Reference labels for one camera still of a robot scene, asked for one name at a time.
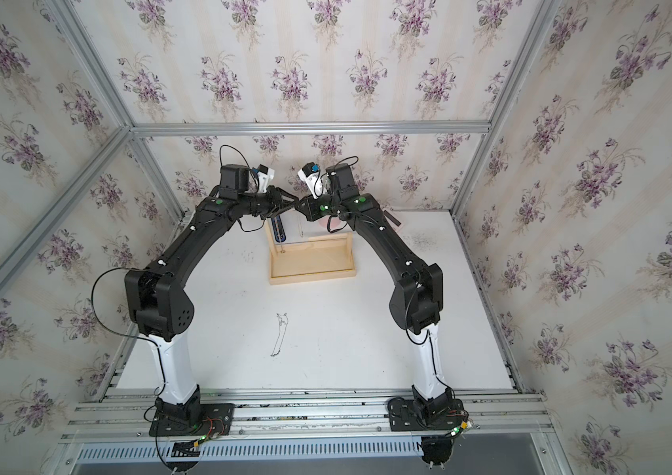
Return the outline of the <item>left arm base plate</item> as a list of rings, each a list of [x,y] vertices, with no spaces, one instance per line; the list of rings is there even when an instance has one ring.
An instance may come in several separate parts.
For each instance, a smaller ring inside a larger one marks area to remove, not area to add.
[[[156,403],[150,437],[199,437],[228,435],[235,406],[233,404],[199,404],[198,406]]]

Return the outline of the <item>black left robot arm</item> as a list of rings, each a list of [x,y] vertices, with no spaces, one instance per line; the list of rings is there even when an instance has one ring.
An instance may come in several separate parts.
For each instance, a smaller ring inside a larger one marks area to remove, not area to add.
[[[162,385],[155,391],[155,420],[195,431],[207,421],[201,387],[193,375],[187,331],[195,306],[185,291],[209,249],[246,216],[267,221],[294,208],[298,197],[274,186],[266,165],[220,165],[219,184],[195,209],[187,227],[152,263],[124,276],[127,312],[152,350]]]

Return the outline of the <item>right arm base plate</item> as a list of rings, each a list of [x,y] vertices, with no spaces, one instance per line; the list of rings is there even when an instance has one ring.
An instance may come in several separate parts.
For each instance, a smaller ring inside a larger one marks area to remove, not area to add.
[[[393,398],[387,402],[391,431],[464,431],[470,416],[460,399],[440,396],[429,401]]]

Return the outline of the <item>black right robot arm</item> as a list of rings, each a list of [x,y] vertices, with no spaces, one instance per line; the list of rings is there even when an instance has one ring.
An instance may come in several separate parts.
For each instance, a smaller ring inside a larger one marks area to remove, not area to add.
[[[429,427],[444,418],[462,417],[452,387],[445,381],[439,354],[439,323],[444,307],[441,267],[428,264],[391,226],[379,201],[360,191],[348,160],[323,168],[308,162],[298,171],[310,196],[296,209],[310,222],[337,219],[359,235],[393,279],[389,312],[413,346],[416,367],[412,409]]]

